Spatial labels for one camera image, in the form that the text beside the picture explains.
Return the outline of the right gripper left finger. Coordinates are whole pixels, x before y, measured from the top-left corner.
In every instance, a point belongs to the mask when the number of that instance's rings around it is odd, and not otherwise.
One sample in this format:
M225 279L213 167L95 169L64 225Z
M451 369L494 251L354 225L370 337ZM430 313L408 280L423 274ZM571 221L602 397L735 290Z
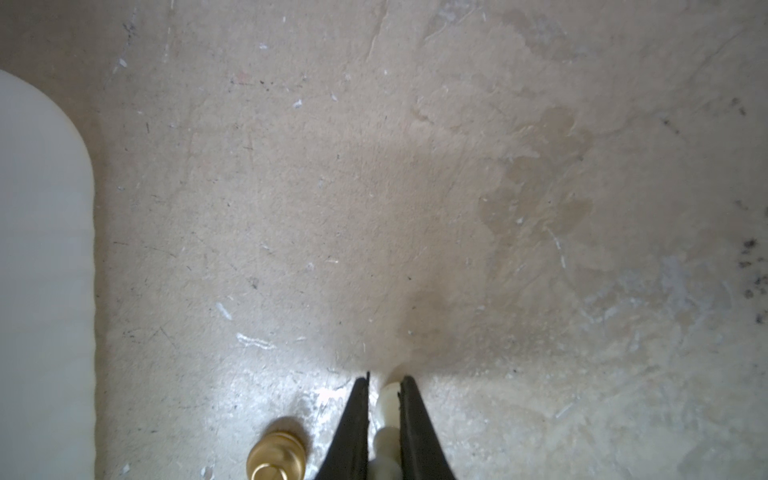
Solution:
M370 373L355 380L317 480L366 480Z

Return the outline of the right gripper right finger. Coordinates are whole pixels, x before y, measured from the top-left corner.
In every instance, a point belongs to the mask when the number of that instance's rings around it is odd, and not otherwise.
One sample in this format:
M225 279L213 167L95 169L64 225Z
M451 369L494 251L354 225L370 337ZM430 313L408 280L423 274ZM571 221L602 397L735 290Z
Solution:
M399 401L403 478L455 480L412 376L400 382Z

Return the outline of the white pawn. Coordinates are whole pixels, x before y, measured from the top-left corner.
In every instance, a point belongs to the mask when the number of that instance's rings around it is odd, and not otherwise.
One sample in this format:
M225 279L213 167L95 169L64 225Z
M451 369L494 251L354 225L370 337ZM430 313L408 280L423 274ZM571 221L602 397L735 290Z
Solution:
M403 478L399 394L400 384L390 383L380 391L374 406L373 417L377 430L373 438L373 459L368 463L368 479Z

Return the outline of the gold pawn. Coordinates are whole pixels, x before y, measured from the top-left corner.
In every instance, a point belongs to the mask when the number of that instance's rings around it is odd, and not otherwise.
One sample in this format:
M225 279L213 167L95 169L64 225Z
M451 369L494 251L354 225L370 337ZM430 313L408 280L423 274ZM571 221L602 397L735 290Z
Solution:
M303 480L307 452L301 440L285 431L264 435L249 452L249 480Z

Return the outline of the white plastic storage box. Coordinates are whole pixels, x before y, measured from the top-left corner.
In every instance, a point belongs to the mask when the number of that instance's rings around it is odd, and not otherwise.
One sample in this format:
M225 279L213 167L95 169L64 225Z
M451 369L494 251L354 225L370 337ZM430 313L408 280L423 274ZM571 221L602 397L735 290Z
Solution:
M1 475L95 472L94 177L44 93L1 76Z

